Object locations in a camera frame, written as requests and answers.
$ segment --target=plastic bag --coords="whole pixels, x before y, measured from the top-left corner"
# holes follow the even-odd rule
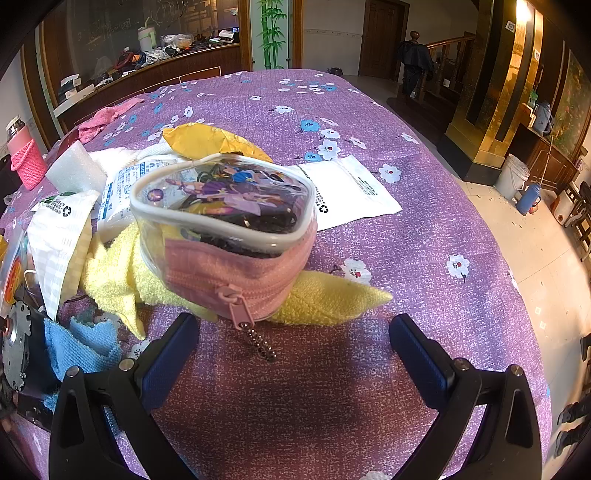
[[[27,229],[37,278],[47,311],[56,320],[60,303],[78,291],[82,267],[92,237],[90,210],[95,190],[42,203]]]

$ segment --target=pink towel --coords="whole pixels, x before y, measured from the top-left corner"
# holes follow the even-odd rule
[[[126,102],[102,108],[95,113],[94,117],[81,123],[78,127],[78,137],[82,143],[88,143],[96,137],[103,129],[111,122],[116,120],[119,115],[123,115],[127,110],[132,108],[136,103],[143,102],[143,98],[133,97]]]

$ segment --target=blue gripper pad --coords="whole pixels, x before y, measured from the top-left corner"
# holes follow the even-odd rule
[[[146,411],[164,405],[187,358],[199,342],[200,323],[182,313],[164,336],[151,342],[138,359],[135,382]]]
[[[455,376],[452,359],[405,313],[394,317],[388,333],[392,349],[402,360],[425,405],[442,411],[449,400]]]

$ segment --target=blue thermos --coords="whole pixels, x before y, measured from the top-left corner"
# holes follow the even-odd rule
[[[520,214],[525,216],[530,211],[530,208],[534,206],[534,202],[540,197],[540,190],[541,187],[537,183],[532,183],[527,187],[527,190],[517,202],[517,209]]]

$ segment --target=metal screw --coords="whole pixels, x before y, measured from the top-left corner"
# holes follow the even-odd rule
[[[523,369],[519,365],[513,364],[509,368],[511,369],[511,373],[516,377],[523,375]]]
[[[125,358],[119,362],[119,368],[124,372],[128,372],[134,367],[135,362],[131,358]]]
[[[470,362],[468,362],[468,360],[466,360],[465,358],[456,358],[453,361],[453,364],[456,366],[458,370],[461,370],[462,372],[465,372],[470,368]]]
[[[78,372],[80,372],[80,368],[74,366],[74,367],[70,367],[68,370],[66,370],[66,375],[70,378],[73,378],[76,375],[78,375]]]

